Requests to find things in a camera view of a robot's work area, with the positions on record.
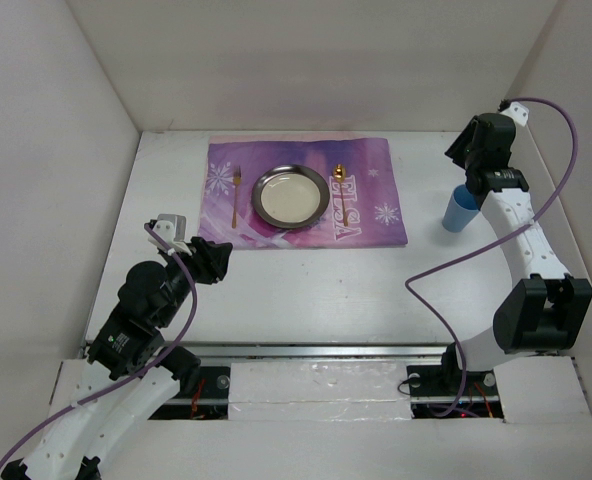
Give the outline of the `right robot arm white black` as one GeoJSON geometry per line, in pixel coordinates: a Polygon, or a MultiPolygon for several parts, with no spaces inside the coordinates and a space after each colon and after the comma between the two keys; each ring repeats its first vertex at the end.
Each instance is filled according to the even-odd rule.
{"type": "Polygon", "coordinates": [[[452,394],[515,356],[570,349],[592,300],[590,282],[571,275],[536,220],[525,176],[509,165],[516,131],[527,120],[516,102],[477,115],[446,152],[500,240],[513,283],[491,327],[443,354],[438,381],[452,394]]]}

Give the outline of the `metal rimmed cream plate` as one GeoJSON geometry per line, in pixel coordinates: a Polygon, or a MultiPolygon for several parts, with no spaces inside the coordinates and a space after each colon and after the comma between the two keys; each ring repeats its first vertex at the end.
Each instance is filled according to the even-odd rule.
{"type": "Polygon", "coordinates": [[[267,224],[285,230],[308,227],[327,210],[330,190],[312,168],[281,165],[262,174],[254,183],[251,204],[267,224]]]}

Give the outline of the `gold fork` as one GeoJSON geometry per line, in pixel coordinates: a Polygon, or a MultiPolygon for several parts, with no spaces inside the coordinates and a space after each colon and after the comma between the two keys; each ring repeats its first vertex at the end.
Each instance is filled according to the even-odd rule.
{"type": "Polygon", "coordinates": [[[232,220],[231,220],[231,228],[237,228],[237,211],[238,211],[238,192],[239,187],[242,182],[242,171],[241,167],[237,165],[233,172],[233,185],[234,185],[234,194],[233,194],[233,212],[232,212],[232,220]]]}

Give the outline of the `gold spoon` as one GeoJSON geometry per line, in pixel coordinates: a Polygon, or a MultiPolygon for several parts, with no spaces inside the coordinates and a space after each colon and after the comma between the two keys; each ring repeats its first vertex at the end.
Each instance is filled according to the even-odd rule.
{"type": "Polygon", "coordinates": [[[346,179],[346,168],[343,164],[337,164],[333,169],[333,177],[336,180],[337,184],[339,185],[339,192],[341,198],[341,207],[342,207],[342,220],[343,225],[345,227],[349,226],[348,222],[348,214],[345,205],[345,196],[344,196],[344,182],[346,179]]]}

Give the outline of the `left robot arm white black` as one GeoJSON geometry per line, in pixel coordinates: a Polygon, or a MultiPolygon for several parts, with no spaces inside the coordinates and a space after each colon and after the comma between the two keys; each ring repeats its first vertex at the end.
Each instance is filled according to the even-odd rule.
{"type": "Polygon", "coordinates": [[[174,396],[198,389],[200,359],[162,336],[199,284],[224,279],[233,247],[200,237],[153,239],[163,263],[127,273],[118,303],[92,342],[68,406],[27,433],[40,444],[21,459],[20,440],[0,460],[0,479],[98,479],[120,443],[174,396]]]}

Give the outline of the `purple printed cloth placemat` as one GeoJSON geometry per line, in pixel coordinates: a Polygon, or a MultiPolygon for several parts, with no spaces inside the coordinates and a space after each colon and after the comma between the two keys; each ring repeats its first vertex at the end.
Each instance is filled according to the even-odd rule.
{"type": "Polygon", "coordinates": [[[385,138],[333,132],[213,136],[198,234],[217,243],[230,242],[240,250],[404,246],[407,234],[389,143],[385,138]],[[285,230],[267,224],[255,213],[251,192],[266,171],[291,164],[318,172],[327,182],[330,202],[313,225],[285,230]],[[343,225],[339,185],[333,177],[337,164],[346,168],[348,227],[343,225]],[[237,165],[242,182],[237,228],[232,229],[232,178],[237,165]]]}

